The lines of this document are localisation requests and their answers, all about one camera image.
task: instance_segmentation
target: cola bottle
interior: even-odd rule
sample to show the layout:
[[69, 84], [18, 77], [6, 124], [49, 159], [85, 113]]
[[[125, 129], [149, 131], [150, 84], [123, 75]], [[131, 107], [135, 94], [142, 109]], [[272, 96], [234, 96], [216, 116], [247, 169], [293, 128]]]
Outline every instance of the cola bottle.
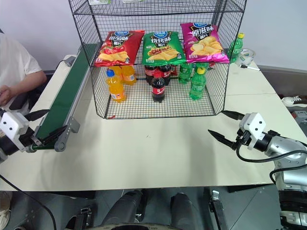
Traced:
[[150, 85], [154, 78], [154, 72], [157, 69], [157, 66], [144, 66], [144, 67], [145, 67], [146, 81]]
[[159, 66], [158, 69], [154, 72], [154, 77], [163, 78], [165, 81], [165, 85], [168, 85], [169, 81], [171, 80], [171, 70], [171, 65]]
[[153, 78], [152, 96], [154, 102], [161, 103], [165, 98], [165, 81], [163, 78]]

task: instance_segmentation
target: metal wire rack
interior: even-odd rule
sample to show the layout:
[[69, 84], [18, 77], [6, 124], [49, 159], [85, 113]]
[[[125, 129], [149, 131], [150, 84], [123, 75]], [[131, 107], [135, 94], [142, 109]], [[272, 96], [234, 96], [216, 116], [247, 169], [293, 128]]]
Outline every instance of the metal wire rack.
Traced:
[[178, 31], [180, 24], [204, 22], [218, 26], [220, 42], [227, 51], [241, 25], [247, 0], [143, 0], [90, 5], [88, 0], [69, 0], [76, 28], [91, 66], [96, 111], [106, 119], [157, 118], [216, 115], [224, 109], [228, 64], [216, 63], [206, 74], [207, 84], [201, 100], [189, 98], [189, 84], [179, 84], [175, 77], [166, 87], [162, 103], [154, 103], [151, 87], [145, 81], [142, 66], [142, 44], [136, 61], [137, 82], [125, 85], [126, 101], [111, 100], [106, 80], [106, 68], [93, 66], [98, 51], [109, 31], [145, 30]]

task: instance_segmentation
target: pink chip bag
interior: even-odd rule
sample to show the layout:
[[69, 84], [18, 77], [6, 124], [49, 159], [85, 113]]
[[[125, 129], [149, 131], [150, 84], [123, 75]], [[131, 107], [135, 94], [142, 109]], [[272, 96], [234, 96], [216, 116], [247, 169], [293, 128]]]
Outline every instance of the pink chip bag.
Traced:
[[216, 25], [183, 23], [181, 28], [184, 52], [188, 63], [211, 61], [229, 63], [229, 59], [221, 46]]

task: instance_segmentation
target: hand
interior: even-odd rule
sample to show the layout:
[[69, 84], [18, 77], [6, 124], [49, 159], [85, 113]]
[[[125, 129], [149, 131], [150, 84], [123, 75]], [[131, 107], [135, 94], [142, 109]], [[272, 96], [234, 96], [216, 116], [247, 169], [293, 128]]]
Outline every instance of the hand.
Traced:
[[7, 85], [0, 87], [0, 106], [5, 106], [13, 97], [14, 93], [12, 88]]

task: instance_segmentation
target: human arm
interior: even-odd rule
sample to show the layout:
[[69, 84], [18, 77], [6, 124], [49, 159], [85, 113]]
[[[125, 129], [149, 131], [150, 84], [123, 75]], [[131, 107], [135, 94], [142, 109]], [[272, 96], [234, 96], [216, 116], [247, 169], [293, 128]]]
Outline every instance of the human arm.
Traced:
[[7, 85], [0, 86], [0, 106], [6, 105], [13, 97], [28, 92], [41, 84], [45, 83], [47, 77], [41, 70], [35, 73], [30, 73], [16, 85], [8, 87]]

